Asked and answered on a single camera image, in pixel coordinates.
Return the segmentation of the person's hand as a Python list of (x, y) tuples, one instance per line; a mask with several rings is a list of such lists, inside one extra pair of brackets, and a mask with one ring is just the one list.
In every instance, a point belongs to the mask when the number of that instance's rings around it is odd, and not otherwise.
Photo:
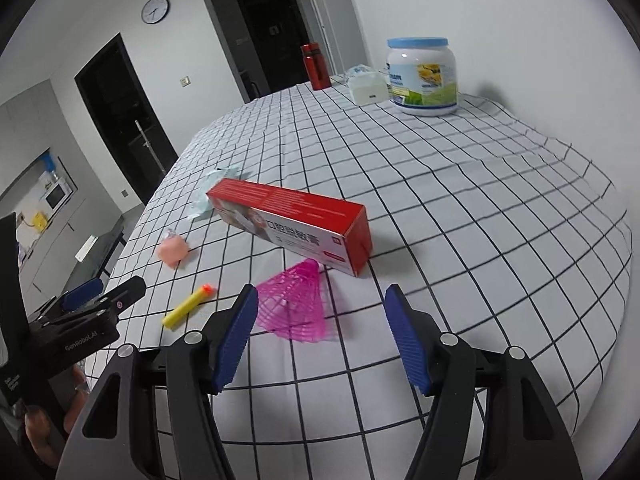
[[(73, 382), (75, 396), (72, 404), (70, 404), (70, 409), (64, 417), (64, 430), (68, 434), (73, 430), (73, 426), (89, 396), (85, 372), (78, 364), (73, 366)], [(62, 452), (57, 451), (52, 445), (53, 426), (49, 416), (38, 406), (29, 406), (24, 422), (26, 437), (28, 437), (36, 455), (47, 466), (56, 468), (60, 462)]]

